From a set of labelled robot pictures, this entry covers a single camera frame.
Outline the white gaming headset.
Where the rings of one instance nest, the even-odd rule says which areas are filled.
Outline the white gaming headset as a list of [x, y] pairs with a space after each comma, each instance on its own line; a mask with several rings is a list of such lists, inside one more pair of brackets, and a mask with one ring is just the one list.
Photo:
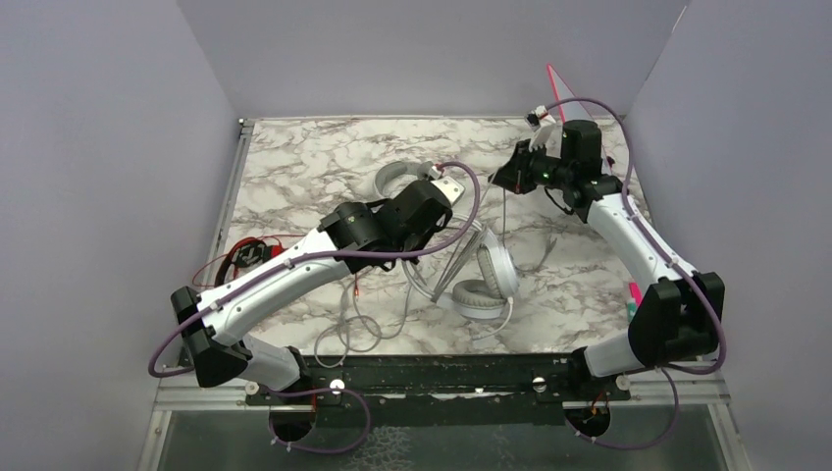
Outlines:
[[497, 235], [474, 221], [464, 246], [454, 249], [437, 283], [430, 287], [413, 263], [403, 267], [412, 288], [438, 307], [472, 321], [508, 322], [514, 311], [519, 277]]

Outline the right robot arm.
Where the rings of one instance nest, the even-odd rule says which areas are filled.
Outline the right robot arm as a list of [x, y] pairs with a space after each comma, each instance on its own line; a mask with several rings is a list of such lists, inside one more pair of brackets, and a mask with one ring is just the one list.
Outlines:
[[623, 182], [603, 171], [605, 162], [598, 125], [571, 120], [563, 125], [559, 156], [525, 139], [491, 178], [515, 194], [560, 191], [568, 208], [607, 241], [640, 287], [643, 300], [625, 333], [572, 353], [566, 386], [581, 399], [600, 392], [605, 377], [725, 351], [721, 278], [675, 254], [647, 224]]

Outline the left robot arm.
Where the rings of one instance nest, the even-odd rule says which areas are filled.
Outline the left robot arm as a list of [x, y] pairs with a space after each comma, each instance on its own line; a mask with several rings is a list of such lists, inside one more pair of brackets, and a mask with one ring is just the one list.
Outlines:
[[393, 198], [343, 202], [292, 247], [248, 274], [199, 292], [171, 295], [197, 383], [213, 388], [245, 378], [293, 403], [307, 394], [299, 353], [250, 337], [263, 319], [307, 293], [366, 267], [390, 270], [396, 260], [425, 255], [464, 187], [450, 177], [409, 183]]

